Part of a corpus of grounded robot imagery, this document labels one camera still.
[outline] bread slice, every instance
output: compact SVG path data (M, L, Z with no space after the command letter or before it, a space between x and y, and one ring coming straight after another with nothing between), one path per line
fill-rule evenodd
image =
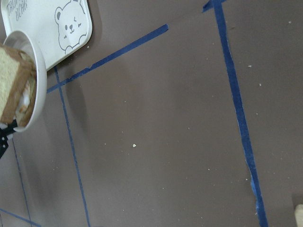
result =
M16 115L26 83L31 84L30 104L24 113ZM18 126L26 126L36 99L36 68L23 51L0 44L0 122L10 124L17 118Z

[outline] white plate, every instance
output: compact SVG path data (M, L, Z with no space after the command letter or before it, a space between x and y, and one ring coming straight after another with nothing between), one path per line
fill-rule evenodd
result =
M1 12L6 35L21 30L34 38L47 70L84 46L92 33L87 0L2 0Z
M37 120L44 106L45 97L46 97L46 83L47 83L45 61L38 44L25 32L22 31L12 32L5 39L4 44L16 49L23 50L35 61L36 64L37 91L36 91L36 101L35 101L33 114L26 127L14 128L14 130L17 132L23 132L27 130L35 122L35 120Z

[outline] floor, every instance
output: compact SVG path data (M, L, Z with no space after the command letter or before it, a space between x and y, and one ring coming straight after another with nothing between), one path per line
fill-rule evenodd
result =
M259 226L217 11L88 3L90 41L49 70L43 113L0 160L0 226ZM222 6L268 225L295 227L303 2Z

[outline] cartoon bear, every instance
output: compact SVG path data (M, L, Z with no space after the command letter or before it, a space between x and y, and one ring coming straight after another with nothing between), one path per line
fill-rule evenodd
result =
M87 34L88 22L81 6L81 0L70 0L63 8L58 7L55 20L59 31L59 45L62 50L71 52Z

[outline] bread crust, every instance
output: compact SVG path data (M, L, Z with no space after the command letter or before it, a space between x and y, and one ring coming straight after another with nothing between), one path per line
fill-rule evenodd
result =
M16 109L18 107L26 82L31 76L34 77L36 80L36 68L32 61L26 61L22 58L22 55L26 55L24 51L4 46L2 44L0 44L0 47L3 48L11 58L19 62L17 75L10 89L9 98L6 102L6 106L0 118L0 122L11 124L16 115ZM26 111L24 117L21 119L21 124L19 126L26 126L26 124L28 123L34 109L35 99L36 85L34 93L30 98L30 105L28 107L28 110Z

